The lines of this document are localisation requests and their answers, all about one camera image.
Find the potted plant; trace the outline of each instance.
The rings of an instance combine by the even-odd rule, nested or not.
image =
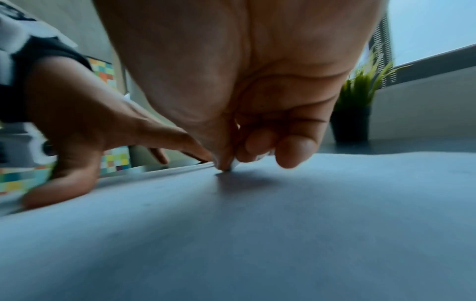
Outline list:
[[[382,80],[395,73],[388,63],[377,72],[382,56],[372,49],[368,61],[358,66],[342,86],[331,115],[331,127],[336,143],[368,141],[368,125],[375,92]]]

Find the window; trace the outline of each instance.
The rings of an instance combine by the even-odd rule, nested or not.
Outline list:
[[[388,22],[395,65],[476,44],[476,0],[391,0]]]

